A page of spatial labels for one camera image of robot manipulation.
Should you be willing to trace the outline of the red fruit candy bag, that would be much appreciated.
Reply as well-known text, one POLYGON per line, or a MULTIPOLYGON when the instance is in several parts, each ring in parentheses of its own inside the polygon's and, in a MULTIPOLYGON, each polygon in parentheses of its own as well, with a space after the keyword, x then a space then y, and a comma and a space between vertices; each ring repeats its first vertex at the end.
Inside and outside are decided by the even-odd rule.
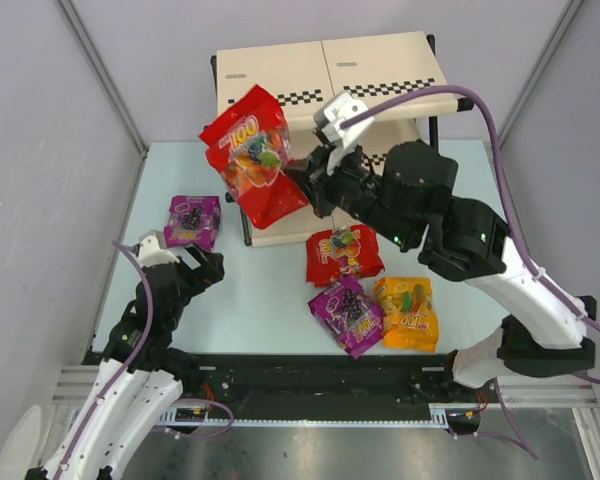
POLYGON ((305 243, 306 281, 326 287, 347 275, 369 278, 384 270, 377 235, 356 224, 313 234, 305 243))
POLYGON ((257 229, 308 204, 284 172, 291 158, 288 124, 278 101, 254 85, 199 134, 209 165, 257 229))

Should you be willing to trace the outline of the orange candy bag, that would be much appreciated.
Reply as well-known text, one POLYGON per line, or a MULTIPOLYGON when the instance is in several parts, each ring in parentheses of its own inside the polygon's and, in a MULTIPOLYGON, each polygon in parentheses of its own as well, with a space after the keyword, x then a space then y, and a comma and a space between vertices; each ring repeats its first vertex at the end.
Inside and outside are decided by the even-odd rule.
POLYGON ((376 281, 373 294, 384 312, 386 348, 436 351, 440 331, 428 277, 384 277, 376 281))

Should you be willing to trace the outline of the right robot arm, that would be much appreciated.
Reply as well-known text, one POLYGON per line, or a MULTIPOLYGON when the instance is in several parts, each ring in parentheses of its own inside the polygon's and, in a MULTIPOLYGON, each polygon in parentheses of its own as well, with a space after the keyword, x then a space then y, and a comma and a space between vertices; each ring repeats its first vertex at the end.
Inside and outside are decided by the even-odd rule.
POLYGON ((329 173, 329 154, 319 146, 284 170, 317 217, 339 208, 401 251, 418 249, 430 271, 479 289, 507 311, 491 335, 448 355, 450 381, 479 388, 508 373, 550 378, 594 367, 585 322, 595 300, 552 292, 538 267, 524 264, 491 206, 453 195, 455 160, 417 140, 391 148, 380 174, 366 168, 361 147, 329 173))

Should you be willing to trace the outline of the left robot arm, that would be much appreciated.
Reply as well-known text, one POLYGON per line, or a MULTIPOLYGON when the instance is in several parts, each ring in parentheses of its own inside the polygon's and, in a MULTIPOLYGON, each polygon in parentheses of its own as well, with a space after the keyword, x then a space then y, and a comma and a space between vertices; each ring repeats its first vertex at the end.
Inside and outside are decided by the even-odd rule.
POLYGON ((28 479, 119 479, 159 417, 202 383, 198 359, 172 347, 185 308, 225 276, 224 257, 190 244, 190 267, 159 233, 117 244, 139 275, 109 334, 91 390, 66 437, 28 479))

